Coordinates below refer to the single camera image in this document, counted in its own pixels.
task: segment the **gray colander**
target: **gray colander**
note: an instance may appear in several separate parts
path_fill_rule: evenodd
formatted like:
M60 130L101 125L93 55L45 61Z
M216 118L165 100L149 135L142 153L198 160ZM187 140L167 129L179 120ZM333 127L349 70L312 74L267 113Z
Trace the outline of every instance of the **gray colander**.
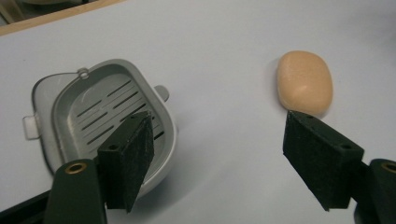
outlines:
M155 156L139 191L142 196L167 175L172 163L177 134L164 104L168 96L165 87L152 89L137 68L124 60L44 77L33 88L35 114L23 118L26 138L40 139L54 173L66 162L93 159L125 117L149 110Z

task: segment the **drainer slot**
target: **drainer slot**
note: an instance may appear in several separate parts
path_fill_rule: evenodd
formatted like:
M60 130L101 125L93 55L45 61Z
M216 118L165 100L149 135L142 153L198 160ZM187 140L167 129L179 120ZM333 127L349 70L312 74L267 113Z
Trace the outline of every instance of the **drainer slot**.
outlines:
M106 130L102 131L101 133L99 133L98 135L96 135L93 139L91 139L87 145L90 145L92 142L94 142L95 140L97 140L98 138L102 137L105 133L108 133L108 131L112 130L114 128L114 125L110 126L109 128L107 128Z
M129 99L131 99L132 97L134 97L135 95L137 95L138 91L132 93L132 95L128 96L127 98L123 99L121 102L119 102L118 104L116 104L115 106L113 106L113 109L119 107L120 105L122 105L123 103L127 102Z
M96 105L99 105L102 102L102 100L96 102L95 104L91 105L90 107L86 108L85 110L83 110L81 113L77 114L77 117L81 117L83 114L87 113L88 111L90 111L90 109L94 108Z
M157 135L155 135L155 136L154 136L154 141L155 141L157 138L163 136L163 134L164 134L164 132L160 132L160 133L158 133Z
M123 122L126 120L126 118L128 118L129 116L131 116L132 114L136 113L139 109L145 107L146 104L142 104L140 105L138 108L136 108L134 111L132 111L131 113L129 113L129 115L123 117L122 119L120 119L120 122Z
M111 96L112 94L116 93L117 91L119 91L120 89L124 88L126 85L128 85L129 83L131 83L131 80L125 82L124 84L122 84L120 87L116 88L114 91L112 91L111 93L109 93L107 95L107 97Z
M87 125L85 125L84 127L82 127L82 131L86 130L88 127L90 127L91 125L93 125L96 121L98 121L99 119L101 119L102 117L104 117L107 114L107 112L101 116L99 116L98 118L94 119L93 121L91 121L90 123L88 123Z

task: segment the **white table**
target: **white table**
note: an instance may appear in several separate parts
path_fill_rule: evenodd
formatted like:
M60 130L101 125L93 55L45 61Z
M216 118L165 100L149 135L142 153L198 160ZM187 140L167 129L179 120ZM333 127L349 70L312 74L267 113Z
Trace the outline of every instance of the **white table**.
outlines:
M329 65L322 119L396 160L396 2L134 0L0 37L0 210L51 186L38 141L24 139L42 77L122 58L163 84L178 126L176 164L133 212L109 223L354 223L326 213L282 155L286 110L276 64L303 49Z

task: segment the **gray basket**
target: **gray basket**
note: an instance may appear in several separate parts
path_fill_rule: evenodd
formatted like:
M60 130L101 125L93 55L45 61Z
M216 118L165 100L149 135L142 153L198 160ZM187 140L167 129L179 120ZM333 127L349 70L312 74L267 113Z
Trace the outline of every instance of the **gray basket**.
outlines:
M163 103L168 96L165 87L152 89L137 68L124 60L45 77L33 89L35 115L23 118L26 137L40 139L54 173L66 162L93 159L125 117L149 110L155 156L139 191L142 196L167 175L172 163L177 134Z

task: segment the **wooden edge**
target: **wooden edge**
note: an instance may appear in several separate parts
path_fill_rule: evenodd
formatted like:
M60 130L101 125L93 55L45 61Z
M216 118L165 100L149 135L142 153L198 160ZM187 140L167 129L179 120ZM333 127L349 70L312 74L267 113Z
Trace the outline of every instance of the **wooden edge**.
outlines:
M95 10L100 7L107 7L125 0L99 0L78 7L71 7L62 11L50 13L48 15L39 16L26 21L18 21L9 25L0 26L0 36L7 35L20 30L28 29L38 25L46 24L52 21L58 21L67 17L76 16L78 14Z

